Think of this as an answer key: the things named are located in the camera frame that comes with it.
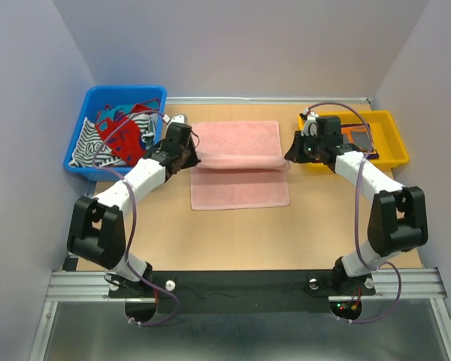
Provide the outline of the pink towel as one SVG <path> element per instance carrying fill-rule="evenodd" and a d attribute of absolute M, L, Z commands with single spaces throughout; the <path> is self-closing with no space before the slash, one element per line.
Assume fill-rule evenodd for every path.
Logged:
<path fill-rule="evenodd" d="M 192 130 L 199 137 L 200 159 L 191 170 L 193 210 L 289 204 L 289 163 L 283 158 L 277 121 L 203 122 Z"/>

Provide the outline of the red teal towel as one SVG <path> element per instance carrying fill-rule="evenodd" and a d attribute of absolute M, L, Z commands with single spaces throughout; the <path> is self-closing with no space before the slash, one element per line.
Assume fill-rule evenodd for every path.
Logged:
<path fill-rule="evenodd" d="M 95 129 L 100 139 L 128 167 L 133 167 L 154 144 L 160 101 L 149 99 L 142 103 L 112 107 L 105 105 L 97 114 Z"/>

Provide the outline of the yellow plastic tray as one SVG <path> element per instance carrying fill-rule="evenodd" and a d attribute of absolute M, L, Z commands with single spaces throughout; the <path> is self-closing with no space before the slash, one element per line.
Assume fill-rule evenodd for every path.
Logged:
<path fill-rule="evenodd" d="M 384 171 L 407 164 L 409 155 L 392 115 L 388 111 L 360 111 L 359 114 L 368 124 L 372 134 L 374 149 L 368 159 Z M 339 117 L 341 127 L 350 124 L 364 126 L 356 115 L 345 109 L 319 111 L 319 115 Z"/>

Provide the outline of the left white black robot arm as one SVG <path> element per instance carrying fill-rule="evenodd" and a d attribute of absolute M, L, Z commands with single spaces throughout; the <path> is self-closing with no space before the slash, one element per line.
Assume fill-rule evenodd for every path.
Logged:
<path fill-rule="evenodd" d="M 130 248 L 137 226 L 137 203 L 179 171 L 200 163 L 192 127 L 171 120 L 165 138 L 141 158 L 125 176 L 96 197 L 80 197 L 74 204 L 67 250 L 126 279 L 135 296 L 151 289 L 152 266 L 133 256 Z"/>

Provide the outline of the grey white striped towel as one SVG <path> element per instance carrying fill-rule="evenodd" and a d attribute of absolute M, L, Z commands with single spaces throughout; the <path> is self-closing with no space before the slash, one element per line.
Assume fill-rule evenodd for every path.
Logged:
<path fill-rule="evenodd" d="M 128 124 L 132 122 L 138 126 L 141 131 L 141 145 L 149 148 L 153 145 L 156 135 L 157 114 L 135 115 Z M 71 155 L 71 161 L 68 165 L 73 168 L 92 168 L 92 161 L 95 153 L 100 148 L 102 139 L 100 138 L 94 122 L 87 117 L 84 118 L 82 129 L 75 148 Z M 98 167 L 116 166 L 124 167 L 126 163 L 119 157 L 113 155 L 109 146 L 103 146 L 98 153 L 95 164 Z"/>

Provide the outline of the blue plastic bin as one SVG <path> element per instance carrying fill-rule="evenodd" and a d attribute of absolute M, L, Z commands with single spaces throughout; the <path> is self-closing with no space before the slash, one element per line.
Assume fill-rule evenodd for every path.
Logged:
<path fill-rule="evenodd" d="M 83 128 L 85 118 L 95 120 L 99 111 L 110 105 L 144 103 L 148 101 L 157 103 L 157 110 L 163 113 L 167 99 L 167 90 L 159 85 L 101 85 L 94 86 L 86 92 L 68 149 L 63 161 L 64 169 L 72 174 L 79 174 L 88 181 L 115 181 L 117 178 L 105 170 L 88 167 L 71 167 L 72 152 L 75 149 Z"/>

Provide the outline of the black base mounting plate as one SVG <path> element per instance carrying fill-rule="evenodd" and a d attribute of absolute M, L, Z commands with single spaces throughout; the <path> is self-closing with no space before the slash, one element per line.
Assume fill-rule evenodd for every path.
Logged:
<path fill-rule="evenodd" d="M 336 282 L 331 270 L 261 271 L 154 271 L 152 283 L 169 293 L 158 293 L 143 282 L 119 275 L 105 275 L 112 299 L 124 299 L 126 310 L 139 312 L 146 301 L 159 315 L 239 314 L 266 312 L 327 313 L 330 299 L 350 300 L 354 295 L 372 296 L 373 286 L 365 286 L 370 275 Z"/>

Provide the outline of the orange towel with grey spots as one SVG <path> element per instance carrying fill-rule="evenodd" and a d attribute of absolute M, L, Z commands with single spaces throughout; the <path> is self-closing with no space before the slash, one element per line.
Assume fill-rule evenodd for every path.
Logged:
<path fill-rule="evenodd" d="M 341 127 L 345 144 L 356 145 L 363 153 L 367 153 L 371 146 L 367 129 L 360 125 L 345 125 Z"/>

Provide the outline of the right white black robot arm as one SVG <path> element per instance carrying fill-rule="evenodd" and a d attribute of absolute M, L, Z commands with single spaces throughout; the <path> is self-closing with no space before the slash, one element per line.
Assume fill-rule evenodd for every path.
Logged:
<path fill-rule="evenodd" d="M 346 143 L 339 117 L 310 111 L 300 118 L 303 126 L 295 132 L 285 160 L 321 162 L 349 181 L 356 188 L 356 197 L 364 196 L 371 204 L 366 240 L 356 241 L 355 250 L 337 259 L 331 271 L 331 287 L 348 293 L 392 257 L 426 244 L 425 194 L 419 187 L 406 187 L 391 179 L 360 147 Z"/>

